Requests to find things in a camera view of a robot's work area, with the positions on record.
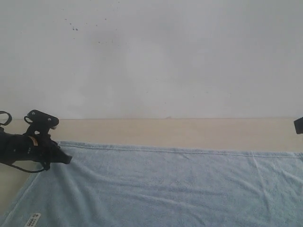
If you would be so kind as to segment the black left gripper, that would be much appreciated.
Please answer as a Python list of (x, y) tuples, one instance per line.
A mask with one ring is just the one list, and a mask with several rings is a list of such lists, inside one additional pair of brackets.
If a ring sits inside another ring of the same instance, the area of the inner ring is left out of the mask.
[(0, 161), (13, 164), (16, 161), (69, 164), (72, 156), (64, 153), (49, 134), (0, 133)]

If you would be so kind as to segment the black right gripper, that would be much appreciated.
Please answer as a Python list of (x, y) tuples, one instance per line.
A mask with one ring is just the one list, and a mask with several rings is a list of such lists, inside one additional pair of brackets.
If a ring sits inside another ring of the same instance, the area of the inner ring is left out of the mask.
[(298, 118), (294, 121), (294, 128), (296, 134), (303, 134), (303, 117)]

